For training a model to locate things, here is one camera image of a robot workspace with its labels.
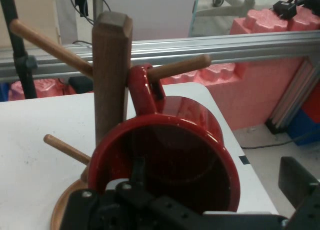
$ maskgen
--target metal extrusion bar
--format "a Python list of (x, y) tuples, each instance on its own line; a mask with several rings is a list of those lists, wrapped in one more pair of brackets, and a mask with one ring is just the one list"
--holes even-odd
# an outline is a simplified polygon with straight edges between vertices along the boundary
[[(92, 61), (89, 46), (66, 47), (84, 60)], [(38, 62), (38, 68), (33, 71), (35, 79), (80, 75), (40, 49), (28, 49), (28, 52), (35, 55)], [(158, 66), (200, 54), (209, 54), (213, 64), (317, 55), (320, 54), (320, 31), (135, 41), (131, 62), (133, 65), (149, 62)], [(0, 82), (16, 80), (12, 51), (0, 50)]]
[(96, 21), (98, 16), (104, 11), (102, 0), (93, 0), (93, 20)]

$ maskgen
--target wooden post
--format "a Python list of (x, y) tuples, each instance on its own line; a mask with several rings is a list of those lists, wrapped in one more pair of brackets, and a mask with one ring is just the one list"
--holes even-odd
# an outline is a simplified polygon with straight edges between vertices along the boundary
[(132, 19), (116, 12), (99, 15), (92, 30), (96, 145), (126, 118), (132, 30)]

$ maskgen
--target floor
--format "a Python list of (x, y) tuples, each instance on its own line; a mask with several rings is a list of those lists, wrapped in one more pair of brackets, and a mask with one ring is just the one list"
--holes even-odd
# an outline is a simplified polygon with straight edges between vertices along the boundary
[[(272, 135), (265, 125), (243, 128), (233, 133), (239, 144), (247, 147), (290, 140), (286, 133)], [(295, 210), (277, 186), (282, 156), (294, 157), (312, 175), (320, 179), (320, 142), (305, 146), (289, 143), (278, 147), (244, 150), (244, 152), (280, 215), (290, 217)]]

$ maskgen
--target white wall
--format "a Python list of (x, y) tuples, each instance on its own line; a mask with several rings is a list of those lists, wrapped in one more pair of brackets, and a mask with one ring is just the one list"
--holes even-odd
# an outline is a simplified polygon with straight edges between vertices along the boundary
[[(29, 26), (39, 30), (55, 42), (58, 33), (52, 0), (15, 0), (18, 17)], [(0, 7), (0, 47), (11, 47), (2, 8)]]
[(134, 40), (188, 37), (195, 0), (106, 0), (133, 19)]

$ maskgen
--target glass panel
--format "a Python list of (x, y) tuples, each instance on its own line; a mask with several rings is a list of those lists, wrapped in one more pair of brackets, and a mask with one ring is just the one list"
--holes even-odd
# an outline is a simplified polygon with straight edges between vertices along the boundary
[(288, 0), (197, 0), (189, 36), (272, 33), (320, 28), (320, 18), (301, 7), (297, 7), (297, 16), (292, 20), (281, 20), (272, 11), (273, 5), (278, 1)]

